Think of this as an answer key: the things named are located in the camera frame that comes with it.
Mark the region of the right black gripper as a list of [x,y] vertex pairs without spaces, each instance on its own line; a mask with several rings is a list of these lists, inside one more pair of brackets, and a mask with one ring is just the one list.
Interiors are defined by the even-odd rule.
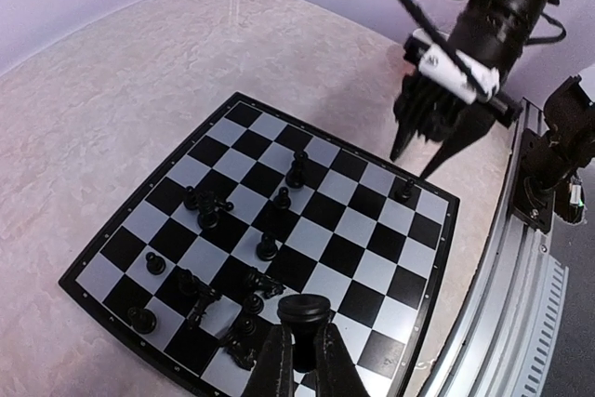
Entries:
[[[488,68],[497,68],[504,85],[526,47],[554,44],[565,37],[564,33],[532,35],[538,20],[545,15],[546,5],[556,5],[559,0],[467,1],[454,29],[443,36],[414,0],[399,0],[420,29],[440,46],[478,91],[482,87],[457,55],[458,50]],[[423,169],[423,179],[468,146],[466,137],[457,131],[469,130],[480,138],[494,123],[499,123],[487,105],[466,104],[422,75],[417,67],[403,79],[402,92],[394,103],[394,115],[397,132],[390,150],[391,161],[397,161],[418,135],[443,141]]]

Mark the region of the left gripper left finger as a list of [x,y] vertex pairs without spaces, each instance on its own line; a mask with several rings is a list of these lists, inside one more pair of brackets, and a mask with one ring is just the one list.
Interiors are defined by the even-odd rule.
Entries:
[[292,334],[288,326],[277,324],[263,344],[244,396],[282,397],[294,393]]

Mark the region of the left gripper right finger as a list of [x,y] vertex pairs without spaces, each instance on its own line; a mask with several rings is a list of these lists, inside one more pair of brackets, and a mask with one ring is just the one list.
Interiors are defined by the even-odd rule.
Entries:
[[335,324],[323,324],[314,337],[313,346],[317,396],[356,397],[367,395],[365,386]]

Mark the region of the black chess pawn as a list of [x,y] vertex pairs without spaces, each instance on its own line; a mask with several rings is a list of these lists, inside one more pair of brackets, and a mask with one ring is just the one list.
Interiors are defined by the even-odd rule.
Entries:
[[293,366],[299,373],[316,368],[314,341],[319,329],[329,321],[330,313],[330,300],[321,295],[297,294],[279,301],[277,315],[293,334]]

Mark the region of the black grey chess board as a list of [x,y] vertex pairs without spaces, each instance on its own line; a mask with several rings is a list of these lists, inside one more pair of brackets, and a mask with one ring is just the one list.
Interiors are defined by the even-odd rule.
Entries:
[[400,396],[440,290],[458,199],[236,93],[59,279],[113,336],[197,396],[237,396],[277,306],[329,299],[366,391]]

